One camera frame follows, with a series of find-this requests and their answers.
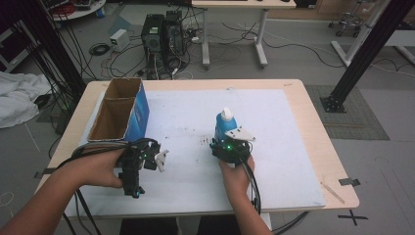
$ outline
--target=white sheet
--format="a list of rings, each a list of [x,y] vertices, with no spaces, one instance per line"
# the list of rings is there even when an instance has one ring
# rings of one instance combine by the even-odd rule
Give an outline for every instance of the white sheet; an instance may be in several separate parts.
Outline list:
[[[33,102],[50,89],[43,74],[10,74],[0,71],[0,128],[23,123],[38,115],[39,110]]]

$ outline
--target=person's right hand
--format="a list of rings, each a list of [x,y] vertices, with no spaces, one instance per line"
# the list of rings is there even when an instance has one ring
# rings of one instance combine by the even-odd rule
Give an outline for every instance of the person's right hand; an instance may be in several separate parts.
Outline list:
[[[248,158],[248,165],[254,171],[254,159],[252,156]],[[226,195],[231,204],[240,199],[247,199],[247,190],[250,180],[245,172],[244,166],[239,164],[235,167],[229,166],[226,162],[219,162],[223,176],[223,184],[225,186]]]

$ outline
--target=human arm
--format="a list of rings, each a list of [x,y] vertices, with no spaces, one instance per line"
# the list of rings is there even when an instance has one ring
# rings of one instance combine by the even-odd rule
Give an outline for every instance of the human arm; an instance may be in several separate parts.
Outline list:
[[[253,157],[248,158],[248,164],[254,170]],[[219,166],[222,171],[226,195],[234,210],[241,234],[272,234],[247,195],[250,181],[244,167],[241,164],[230,167],[224,161],[220,161]]]
[[[30,201],[3,228],[5,234],[53,234],[74,192],[83,185],[122,187],[114,175],[122,150],[74,160],[52,173]]]

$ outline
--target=human hand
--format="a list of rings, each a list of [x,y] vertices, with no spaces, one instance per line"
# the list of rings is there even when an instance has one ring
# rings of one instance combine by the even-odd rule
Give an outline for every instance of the human hand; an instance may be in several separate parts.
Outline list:
[[[83,157],[65,164],[60,170],[77,178],[78,186],[93,185],[121,188],[122,181],[114,175],[114,166],[124,150]]]
[[[250,156],[247,160],[248,165],[254,171],[254,158]],[[226,162],[219,162],[223,176],[223,185],[229,202],[234,204],[237,200],[247,199],[247,190],[250,180],[245,172],[244,166],[239,164],[235,167],[229,166]]]

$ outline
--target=black cross mark on floor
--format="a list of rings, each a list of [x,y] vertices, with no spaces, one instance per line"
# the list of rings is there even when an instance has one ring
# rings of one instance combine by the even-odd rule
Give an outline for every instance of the black cross mark on floor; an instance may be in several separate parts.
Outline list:
[[[356,222],[357,219],[369,219],[365,216],[354,216],[352,210],[348,210],[348,211],[350,212],[350,215],[338,215],[338,218],[351,218],[353,219],[354,226],[357,226],[357,222]]]

